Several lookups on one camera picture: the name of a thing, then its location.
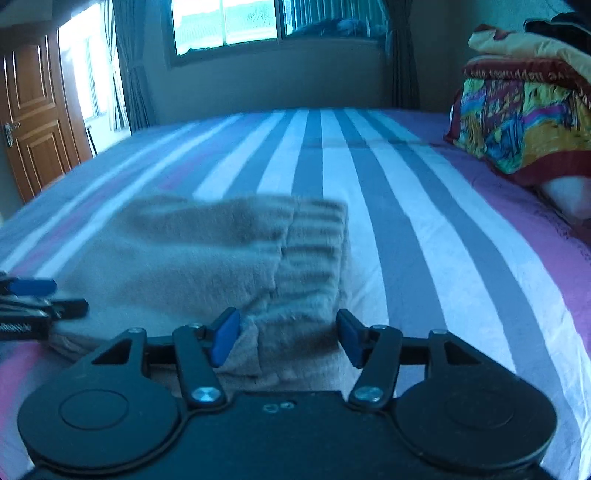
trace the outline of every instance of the wooden door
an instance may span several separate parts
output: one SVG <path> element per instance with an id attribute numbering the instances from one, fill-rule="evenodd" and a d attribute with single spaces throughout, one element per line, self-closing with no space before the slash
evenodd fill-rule
<path id="1" fill-rule="evenodd" d="M 74 140 L 74 133 L 81 130 L 77 123 L 82 116 L 71 115 L 68 109 L 57 29 L 5 54 L 2 61 L 0 134 L 5 137 L 17 186 L 27 202 L 92 153 L 85 135 L 77 135 L 78 142 Z"/>

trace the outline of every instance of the wall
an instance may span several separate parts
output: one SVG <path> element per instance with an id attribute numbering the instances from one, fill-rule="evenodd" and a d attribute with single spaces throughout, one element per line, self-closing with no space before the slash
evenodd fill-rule
<path id="1" fill-rule="evenodd" d="M 22 200 L 17 184 L 14 183 L 3 142 L 0 142 L 0 147 L 0 225 L 2 225 L 4 220 L 8 220 L 22 207 Z"/>
<path id="2" fill-rule="evenodd" d="M 147 2 L 144 64 L 162 124 L 244 111 L 384 105 L 385 55 L 375 43 L 306 39 L 169 69 L 161 2 Z"/>
<path id="3" fill-rule="evenodd" d="M 53 0 L 12 0 L 0 14 L 0 27 L 51 20 Z"/>
<path id="4" fill-rule="evenodd" d="M 446 112 L 453 102 L 457 85 L 448 81 L 451 72 L 449 24 L 452 16 L 450 4 L 456 1 L 413 1 L 410 24 L 417 62 L 421 110 Z"/>
<path id="5" fill-rule="evenodd" d="M 561 0 L 450 0 L 450 81 L 460 86 L 462 67 L 476 53 L 468 47 L 475 27 L 489 24 L 505 30 L 522 30 L 528 18 L 552 18 L 571 9 Z"/>

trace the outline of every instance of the beige towel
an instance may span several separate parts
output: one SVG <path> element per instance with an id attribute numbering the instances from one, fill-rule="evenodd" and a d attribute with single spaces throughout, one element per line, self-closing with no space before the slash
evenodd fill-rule
<path id="1" fill-rule="evenodd" d="M 340 348 L 347 307 L 346 206 L 254 196 L 197 203 L 140 198 L 119 212 L 60 281 L 89 316 L 57 322 L 51 344 L 77 359 L 123 330 L 170 335 L 210 323 L 228 306 L 242 334 L 218 374 L 235 390 L 342 390 L 358 371 Z M 171 372 L 158 372 L 165 383 Z"/>

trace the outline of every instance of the window frame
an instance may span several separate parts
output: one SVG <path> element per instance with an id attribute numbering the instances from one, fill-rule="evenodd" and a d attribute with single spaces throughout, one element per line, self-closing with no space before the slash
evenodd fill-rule
<path id="1" fill-rule="evenodd" d="M 169 69 L 182 67 L 190 63 L 213 60 L 226 56 L 234 56 L 248 53 L 260 53 L 264 51 L 273 51 L 293 46 L 300 46 L 303 42 L 318 41 L 319 37 L 289 37 L 285 32 L 285 21 L 283 12 L 283 2 L 274 0 L 275 4 L 275 24 L 277 28 L 277 38 L 268 38 L 265 40 L 251 40 L 243 43 L 231 45 L 220 45 L 219 47 L 204 48 L 202 50 L 189 50 L 183 55 L 177 54 L 176 39 L 174 36 L 173 20 L 173 0 L 161 0 L 161 19 L 162 34 L 164 36 L 164 49 Z M 357 42 L 364 44 L 380 45 L 376 38 L 359 37 L 325 37 L 322 42 Z"/>

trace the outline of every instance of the window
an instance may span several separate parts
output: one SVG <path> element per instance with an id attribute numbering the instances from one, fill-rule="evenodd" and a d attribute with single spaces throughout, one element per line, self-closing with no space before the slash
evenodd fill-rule
<path id="1" fill-rule="evenodd" d="M 60 27 L 62 52 L 70 50 L 80 108 L 85 120 L 106 113 L 111 92 L 107 46 L 101 33 L 99 4 L 94 4 Z"/>
<path id="2" fill-rule="evenodd" d="M 163 4 L 174 57 L 286 37 L 380 39 L 387 31 L 382 0 L 169 0 Z"/>

